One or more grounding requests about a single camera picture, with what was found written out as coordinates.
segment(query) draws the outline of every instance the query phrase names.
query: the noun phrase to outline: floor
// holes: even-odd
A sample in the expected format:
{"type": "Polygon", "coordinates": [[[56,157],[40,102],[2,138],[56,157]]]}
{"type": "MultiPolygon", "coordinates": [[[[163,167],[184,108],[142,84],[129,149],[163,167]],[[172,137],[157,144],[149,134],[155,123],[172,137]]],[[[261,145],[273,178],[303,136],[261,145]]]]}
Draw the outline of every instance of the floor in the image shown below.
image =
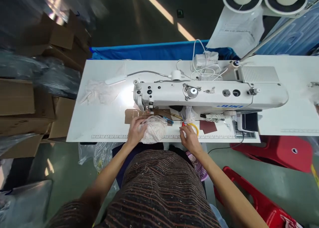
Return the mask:
{"type": "MultiPolygon", "coordinates": [[[[101,1],[108,12],[96,21],[93,46],[209,39],[223,9],[222,0],[101,1]],[[177,18],[177,9],[183,10],[184,18],[177,18]]],[[[228,144],[207,144],[208,151],[216,147],[228,144]]],[[[311,174],[257,162],[232,149],[216,150],[210,156],[221,168],[229,166],[242,175],[298,222],[319,225],[319,189],[311,174]]],[[[93,160],[79,165],[78,158],[77,143],[40,145],[29,182],[53,180],[47,219],[63,203],[78,198],[96,178],[93,160]]],[[[319,171],[319,157],[314,157],[313,162],[319,171]]],[[[214,202],[212,183],[206,184],[208,200],[214,202]]]]}
{"type": "MultiPolygon", "coordinates": [[[[228,144],[206,144],[207,150],[227,147],[228,144]]],[[[219,149],[210,153],[220,168],[229,166],[248,180],[260,192],[281,206],[301,224],[319,224],[319,189],[311,174],[251,160],[232,149],[219,149]]],[[[47,219],[50,219],[65,202],[80,197],[87,186],[97,177],[93,160],[79,165],[77,143],[41,144],[33,166],[29,182],[51,179],[53,188],[48,206],[47,219]]],[[[319,157],[313,159],[319,171],[319,157]]],[[[212,184],[205,182],[207,198],[214,204],[212,184]]],[[[109,194],[104,207],[115,193],[109,194]]],[[[217,207],[229,221],[228,214],[220,203],[217,207]]]]}

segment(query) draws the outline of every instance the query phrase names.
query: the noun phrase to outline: hand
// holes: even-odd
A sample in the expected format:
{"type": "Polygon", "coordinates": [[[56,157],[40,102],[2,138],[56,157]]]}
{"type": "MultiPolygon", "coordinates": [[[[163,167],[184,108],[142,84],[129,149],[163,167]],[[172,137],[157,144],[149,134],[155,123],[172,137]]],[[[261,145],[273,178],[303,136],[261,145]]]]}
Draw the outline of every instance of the hand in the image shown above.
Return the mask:
{"type": "Polygon", "coordinates": [[[135,117],[132,119],[126,142],[128,145],[132,146],[132,148],[134,148],[144,136],[144,133],[147,129],[147,124],[140,129],[140,124],[144,120],[145,119],[142,117],[135,117]]]}
{"type": "Polygon", "coordinates": [[[194,156],[199,152],[203,151],[202,146],[198,141],[197,134],[194,132],[192,126],[187,125],[180,127],[180,139],[182,141],[182,145],[188,149],[194,156]]]}

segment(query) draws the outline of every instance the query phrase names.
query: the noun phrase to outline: pink basket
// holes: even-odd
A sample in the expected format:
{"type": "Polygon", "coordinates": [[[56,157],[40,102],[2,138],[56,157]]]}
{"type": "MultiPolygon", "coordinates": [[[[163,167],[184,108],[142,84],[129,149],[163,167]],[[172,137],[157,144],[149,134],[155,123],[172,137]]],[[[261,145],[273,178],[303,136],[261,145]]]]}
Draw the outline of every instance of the pink basket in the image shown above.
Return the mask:
{"type": "Polygon", "coordinates": [[[197,172],[197,174],[200,177],[200,181],[203,182],[208,178],[208,173],[207,171],[204,169],[204,167],[202,166],[202,164],[195,158],[195,156],[193,154],[191,154],[189,151],[186,152],[186,155],[188,156],[188,158],[190,159],[190,161],[192,162],[195,171],[197,172]]]}

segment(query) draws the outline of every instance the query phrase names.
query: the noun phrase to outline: white mesh fabric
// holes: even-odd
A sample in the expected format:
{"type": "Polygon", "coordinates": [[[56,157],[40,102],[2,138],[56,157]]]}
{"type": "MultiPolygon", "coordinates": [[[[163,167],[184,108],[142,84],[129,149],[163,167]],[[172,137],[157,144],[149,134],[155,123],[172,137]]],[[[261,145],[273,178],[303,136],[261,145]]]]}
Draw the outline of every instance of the white mesh fabric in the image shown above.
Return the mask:
{"type": "Polygon", "coordinates": [[[144,137],[141,139],[141,142],[144,144],[153,144],[160,142],[166,134],[166,119],[158,115],[152,115],[148,117],[148,119],[146,119],[144,122],[142,122],[141,127],[146,124],[148,125],[147,130],[144,134],[144,137]]]}

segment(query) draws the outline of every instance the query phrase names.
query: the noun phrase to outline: white cable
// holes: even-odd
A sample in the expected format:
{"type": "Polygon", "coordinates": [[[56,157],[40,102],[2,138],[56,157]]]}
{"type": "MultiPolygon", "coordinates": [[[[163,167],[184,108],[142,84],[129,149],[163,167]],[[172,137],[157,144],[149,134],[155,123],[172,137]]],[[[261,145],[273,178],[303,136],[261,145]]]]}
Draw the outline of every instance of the white cable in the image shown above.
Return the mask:
{"type": "Polygon", "coordinates": [[[182,70],[180,70],[180,69],[178,68],[177,64],[178,64],[178,62],[182,61],[181,59],[176,62],[176,69],[179,70],[182,75],[186,76],[187,78],[189,78],[189,79],[191,79],[191,80],[193,80],[193,81],[196,81],[196,80],[194,80],[194,79],[192,78],[194,73],[197,73],[200,77],[203,77],[203,78],[212,78],[212,77],[215,76],[216,78],[215,78],[213,81],[215,81],[218,77],[221,77],[222,80],[223,80],[223,77],[222,77],[221,75],[222,75],[223,73],[225,73],[225,72],[227,71],[227,69],[226,69],[223,73],[220,73],[222,70],[221,70],[221,68],[220,68],[220,66],[219,66],[218,64],[206,66],[206,65],[207,65],[207,54],[206,54],[206,53],[205,53],[205,61],[206,61],[206,62],[205,62],[205,67],[204,67],[204,68],[201,68],[201,69],[196,69],[195,64],[194,64],[196,41],[199,41],[199,42],[200,42],[200,44],[202,45],[202,47],[203,47],[203,49],[204,49],[204,53],[205,53],[205,51],[206,51],[206,49],[205,49],[203,43],[202,43],[199,39],[196,39],[196,40],[194,41],[193,59],[192,59],[192,65],[193,65],[193,68],[194,68],[195,71],[193,71],[192,74],[191,74],[191,76],[189,77],[189,76],[187,76],[182,70]],[[218,67],[218,69],[219,69],[218,73],[216,73],[215,70],[214,70],[213,68],[211,68],[211,67],[213,67],[213,66],[218,67]],[[213,73],[208,73],[208,72],[206,72],[206,69],[212,70],[213,73]]]}
{"type": "Polygon", "coordinates": [[[203,78],[205,78],[205,76],[203,76],[203,75],[208,75],[207,77],[209,77],[209,78],[214,77],[214,76],[217,76],[216,79],[217,79],[218,77],[221,77],[221,78],[223,79],[223,77],[220,76],[219,74],[215,74],[215,70],[211,68],[212,66],[217,66],[217,67],[219,68],[219,73],[220,73],[220,72],[221,72],[221,68],[220,68],[220,66],[219,66],[218,64],[206,66],[206,65],[207,65],[207,54],[206,54],[206,53],[205,53],[205,61],[206,61],[205,67],[202,68],[202,69],[199,69],[199,70],[196,69],[196,67],[195,67],[195,65],[194,65],[196,41],[199,41],[199,42],[200,42],[200,44],[202,45],[202,47],[203,47],[203,49],[204,49],[204,53],[205,53],[205,51],[206,51],[206,49],[205,49],[203,43],[202,43],[199,39],[196,39],[196,40],[194,41],[193,59],[192,59],[192,64],[193,64],[193,68],[194,68],[195,71],[192,72],[192,74],[191,74],[190,77],[192,78],[193,74],[194,74],[194,73],[197,73],[199,76],[201,76],[201,77],[203,77],[203,78]],[[214,73],[213,73],[213,74],[211,74],[211,73],[206,73],[206,69],[211,69],[214,73]]]}
{"type": "Polygon", "coordinates": [[[179,70],[179,71],[180,71],[180,69],[177,67],[177,64],[178,64],[178,62],[180,62],[180,61],[182,61],[182,60],[178,60],[178,61],[176,62],[176,69],[179,70]]]}
{"type": "Polygon", "coordinates": [[[211,115],[211,117],[209,118],[209,122],[219,122],[220,121],[220,115],[219,114],[207,114],[207,115],[211,115]]]}

